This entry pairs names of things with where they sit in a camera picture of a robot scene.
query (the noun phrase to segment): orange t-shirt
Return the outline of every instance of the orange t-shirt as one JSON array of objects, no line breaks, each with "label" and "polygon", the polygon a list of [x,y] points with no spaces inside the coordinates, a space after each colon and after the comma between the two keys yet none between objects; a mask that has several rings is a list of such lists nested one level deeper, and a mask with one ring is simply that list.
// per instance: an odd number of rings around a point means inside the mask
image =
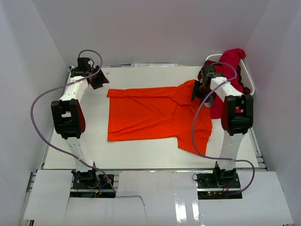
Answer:
[{"label": "orange t-shirt", "polygon": [[[191,140],[193,119],[200,106],[197,98],[191,102],[194,81],[178,87],[110,89],[108,140],[177,137],[179,148],[198,154]],[[203,106],[194,133],[196,145],[203,154],[211,130],[210,111]]]}]

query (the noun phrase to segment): white cardboard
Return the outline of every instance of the white cardboard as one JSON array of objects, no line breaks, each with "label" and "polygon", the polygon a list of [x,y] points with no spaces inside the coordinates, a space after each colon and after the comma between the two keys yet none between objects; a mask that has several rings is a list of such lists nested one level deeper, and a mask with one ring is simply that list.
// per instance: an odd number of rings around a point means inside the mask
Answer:
[{"label": "white cardboard", "polygon": [[198,226],[198,194],[193,173],[176,171],[123,171],[117,196],[143,199],[148,226]]},{"label": "white cardboard", "polygon": [[[238,172],[245,187],[252,172]],[[199,200],[199,210],[206,226],[281,226],[292,224],[281,184],[276,172],[256,172],[243,199]]]},{"label": "white cardboard", "polygon": [[65,219],[34,221],[34,226],[147,226],[140,197],[70,198]]},{"label": "white cardboard", "polygon": [[38,170],[24,219],[64,219],[72,177],[70,170]]}]

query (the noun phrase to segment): white laundry basket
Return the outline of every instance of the white laundry basket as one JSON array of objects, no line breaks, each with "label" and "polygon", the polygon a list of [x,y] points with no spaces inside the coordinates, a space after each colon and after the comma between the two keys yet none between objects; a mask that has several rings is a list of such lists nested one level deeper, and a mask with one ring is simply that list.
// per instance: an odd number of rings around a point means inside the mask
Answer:
[{"label": "white laundry basket", "polygon": [[[213,54],[206,58],[206,60],[211,60],[215,62],[219,62],[222,54]],[[243,60],[240,60],[239,66],[241,67],[241,82],[243,83],[244,87],[248,87],[250,89],[250,94],[253,95],[255,92],[253,82],[249,75],[248,70],[246,69],[246,65],[244,64]]]}]

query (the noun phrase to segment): wire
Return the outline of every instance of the wire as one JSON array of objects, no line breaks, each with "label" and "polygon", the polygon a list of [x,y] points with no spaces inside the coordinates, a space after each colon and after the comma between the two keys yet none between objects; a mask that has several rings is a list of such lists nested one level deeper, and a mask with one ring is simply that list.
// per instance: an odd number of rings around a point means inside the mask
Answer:
[{"label": "wire", "polygon": [[87,187],[93,189],[93,188],[96,188],[99,185],[99,183],[100,183],[100,179],[98,177],[98,182],[96,183],[96,185],[94,187],[89,187],[89,186],[87,186]]},{"label": "wire", "polygon": [[206,159],[213,159],[213,160],[227,160],[227,161],[235,161],[235,162],[242,162],[242,161],[244,161],[244,162],[247,162],[247,163],[249,163],[249,164],[251,165],[252,170],[253,170],[253,173],[252,173],[252,178],[251,178],[250,182],[248,183],[248,185],[247,185],[245,188],[241,189],[240,191],[237,191],[237,192],[234,192],[234,193],[229,193],[229,194],[239,194],[239,193],[242,193],[243,191],[245,191],[245,190],[251,185],[251,183],[253,182],[254,177],[255,177],[255,167],[254,167],[254,165],[253,165],[249,160],[244,160],[244,159],[237,160],[237,159],[231,159],[231,158],[219,158],[219,157],[211,157],[211,156],[204,155],[204,154],[202,154],[202,153],[198,150],[198,148],[197,148],[197,146],[196,146],[196,143],[195,143],[195,139],[194,139],[194,129],[195,129],[195,126],[196,126],[198,114],[199,114],[199,112],[200,112],[202,106],[203,106],[204,103],[206,102],[206,100],[207,100],[207,99],[208,99],[208,98],[209,98],[209,97],[210,97],[210,96],[211,96],[211,95],[212,95],[219,87],[221,87],[221,86],[224,85],[225,83],[227,83],[227,82],[229,82],[229,81],[232,81],[232,80],[234,80],[234,79],[237,78],[237,72],[236,72],[236,70],[235,70],[230,64],[223,63],[223,62],[216,62],[216,63],[213,63],[213,65],[216,65],[216,64],[222,64],[222,65],[227,65],[227,66],[229,66],[229,67],[234,71],[235,76],[234,76],[233,78],[230,78],[230,79],[228,79],[228,80],[222,82],[222,83],[219,84],[217,87],[215,87],[211,92],[208,93],[208,95],[207,95],[207,96],[204,98],[204,100],[202,101],[200,107],[199,107],[198,110],[197,110],[197,113],[196,113],[196,115],[195,115],[195,117],[194,117],[193,124],[192,124],[192,132],[191,132],[192,144],[193,144],[195,150],[197,151],[197,153],[198,153],[200,156],[202,156],[203,158],[206,158]]},{"label": "wire", "polygon": [[192,175],[192,179],[193,179],[194,181],[199,181],[198,178],[197,178],[197,179],[194,179],[194,175],[196,175],[196,174],[201,174],[201,173],[194,173],[194,174]]},{"label": "wire", "polygon": [[60,151],[60,152],[62,152],[62,153],[65,153],[65,154],[68,154],[68,155],[72,156],[73,158],[77,159],[79,162],[81,162],[84,166],[87,166],[88,168],[95,169],[95,170],[97,170],[97,171],[102,172],[103,175],[104,175],[104,176],[106,177],[106,179],[108,180],[108,182],[109,182],[109,184],[110,184],[112,190],[114,191],[114,193],[116,193],[116,190],[114,189],[114,187],[113,187],[113,185],[112,185],[112,183],[111,183],[111,180],[109,179],[108,175],[104,172],[104,170],[102,170],[102,169],[100,169],[100,168],[97,168],[96,166],[90,166],[90,165],[86,164],[84,161],[82,161],[82,160],[81,160],[79,157],[77,157],[76,155],[74,155],[74,154],[72,154],[72,153],[70,153],[70,152],[68,152],[68,151],[64,151],[63,149],[61,149],[61,148],[59,148],[59,147],[56,147],[56,146],[54,146],[53,144],[51,144],[49,141],[47,141],[47,139],[46,139],[46,138],[42,135],[42,133],[40,132],[40,130],[39,130],[39,128],[38,128],[38,126],[37,126],[37,124],[36,124],[36,122],[35,122],[35,120],[34,120],[34,116],[33,116],[33,109],[34,109],[34,106],[35,106],[35,104],[37,103],[37,101],[38,101],[42,96],[44,96],[44,95],[46,95],[47,93],[50,93],[50,92],[52,92],[52,91],[55,91],[55,90],[62,89],[62,88],[65,88],[65,87],[67,87],[67,86],[70,86],[70,85],[72,85],[72,84],[74,84],[74,83],[76,83],[76,82],[80,82],[80,81],[83,81],[83,80],[85,80],[85,79],[89,79],[89,78],[91,78],[91,77],[97,75],[97,74],[100,72],[100,69],[101,69],[101,67],[102,67],[102,65],[103,65],[103,58],[102,58],[102,56],[101,56],[99,53],[97,53],[96,51],[94,51],[94,50],[91,50],[91,49],[85,49],[85,50],[80,51],[79,57],[80,57],[80,55],[81,55],[83,52],[93,52],[93,53],[95,53],[95,54],[97,54],[97,55],[99,56],[99,58],[100,58],[100,66],[99,66],[98,70],[97,70],[95,73],[93,73],[93,74],[91,74],[91,75],[89,75],[89,76],[87,76],[87,77],[85,77],[85,78],[78,79],[78,80],[76,80],[76,81],[74,81],[74,82],[70,82],[70,83],[64,84],[64,85],[62,85],[62,86],[59,86],[59,87],[50,89],[50,90],[48,90],[48,91],[46,91],[46,92],[40,94],[37,98],[35,98],[35,100],[34,100],[33,103],[32,103],[32,106],[31,106],[31,108],[30,108],[30,118],[31,118],[31,120],[32,120],[33,127],[34,127],[35,130],[37,131],[39,137],[40,137],[47,145],[49,145],[50,147],[52,147],[52,148],[54,148],[54,149],[56,149],[56,150],[58,150],[58,151]]},{"label": "wire", "polygon": [[229,189],[230,189],[230,183],[228,183],[228,186],[226,185],[224,188],[223,188],[223,190],[221,191],[221,193],[222,194],[225,194],[225,193],[227,193],[228,191],[229,191]]},{"label": "wire", "polygon": [[98,190],[99,191],[102,190],[104,188],[104,186],[106,186],[106,185],[107,185],[107,183],[104,183],[104,185],[102,185]]}]

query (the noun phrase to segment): white wall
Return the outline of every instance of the white wall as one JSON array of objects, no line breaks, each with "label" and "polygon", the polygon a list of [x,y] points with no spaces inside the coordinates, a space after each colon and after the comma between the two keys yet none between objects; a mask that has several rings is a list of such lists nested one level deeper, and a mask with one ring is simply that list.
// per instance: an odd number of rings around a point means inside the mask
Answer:
[{"label": "white wall", "polygon": [[272,0],[246,46],[255,85],[254,129],[301,225],[301,3]]},{"label": "white wall", "polygon": [[[34,98],[65,82],[67,66],[31,0],[0,1],[0,225],[18,224],[30,172],[45,145],[30,121]],[[50,103],[37,104],[35,116],[45,136],[51,128]]]},{"label": "white wall", "polygon": [[243,48],[269,0],[32,0],[67,65],[84,48],[105,65],[201,65]]}]

